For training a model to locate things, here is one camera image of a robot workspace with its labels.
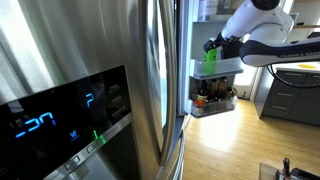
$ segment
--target cabinet handle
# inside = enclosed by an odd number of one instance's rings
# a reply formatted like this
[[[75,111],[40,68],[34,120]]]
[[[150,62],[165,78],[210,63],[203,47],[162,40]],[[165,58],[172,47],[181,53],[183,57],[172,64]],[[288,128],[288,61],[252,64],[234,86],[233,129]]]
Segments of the cabinet handle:
[[[288,76],[302,76],[301,74],[296,74],[296,73],[284,73],[284,74]]]
[[[277,93],[280,96],[293,96],[292,94],[286,94],[286,93]]]
[[[287,109],[287,108],[281,107],[281,106],[271,106],[271,107],[276,108],[276,109],[283,109],[283,110],[286,110],[286,109]]]

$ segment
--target kitchen counter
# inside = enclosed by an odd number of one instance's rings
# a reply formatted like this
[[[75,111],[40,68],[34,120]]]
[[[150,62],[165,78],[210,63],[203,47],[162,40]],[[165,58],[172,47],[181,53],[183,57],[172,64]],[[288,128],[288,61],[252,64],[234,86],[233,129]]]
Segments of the kitchen counter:
[[[320,74],[320,61],[305,62],[305,63],[286,63],[273,65],[275,70],[306,72],[306,73],[319,73]]]

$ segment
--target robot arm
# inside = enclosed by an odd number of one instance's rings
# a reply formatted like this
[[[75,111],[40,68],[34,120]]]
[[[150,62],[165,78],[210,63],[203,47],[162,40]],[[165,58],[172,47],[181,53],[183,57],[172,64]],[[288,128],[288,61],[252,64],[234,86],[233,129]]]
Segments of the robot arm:
[[[320,59],[320,38],[284,43],[294,22],[278,4],[279,0],[245,0],[219,33],[214,46],[227,46],[250,34],[239,51],[242,61],[249,66]]]

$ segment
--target drawer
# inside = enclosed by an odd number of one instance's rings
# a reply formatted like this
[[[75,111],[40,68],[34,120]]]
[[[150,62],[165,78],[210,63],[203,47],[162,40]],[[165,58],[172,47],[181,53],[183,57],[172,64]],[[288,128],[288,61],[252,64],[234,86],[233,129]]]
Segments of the drawer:
[[[306,85],[311,85],[311,84],[320,84],[320,74],[308,74],[306,81]]]
[[[275,103],[266,103],[263,114],[279,118],[287,118],[291,105],[275,104]]]
[[[274,91],[269,94],[268,102],[272,104],[293,105],[298,93],[287,91]]]
[[[285,85],[285,84],[283,84],[280,81],[275,79],[273,81],[270,93],[298,94],[299,91],[300,91],[299,88],[294,88],[294,87],[287,86],[287,85]]]
[[[303,83],[307,77],[307,73],[303,72],[291,72],[291,71],[277,71],[277,75],[281,79],[288,82]]]

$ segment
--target green indicator light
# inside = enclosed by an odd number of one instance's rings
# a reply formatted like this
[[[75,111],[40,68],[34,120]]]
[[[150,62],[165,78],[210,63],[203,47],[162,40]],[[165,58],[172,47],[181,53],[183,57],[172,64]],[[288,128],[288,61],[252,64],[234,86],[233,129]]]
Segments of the green indicator light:
[[[100,138],[100,140],[101,140],[102,144],[107,143],[106,139],[105,139],[103,136],[100,136],[99,138]]]
[[[95,139],[98,139],[98,135],[97,135],[96,130],[93,130],[93,134],[94,134]]]

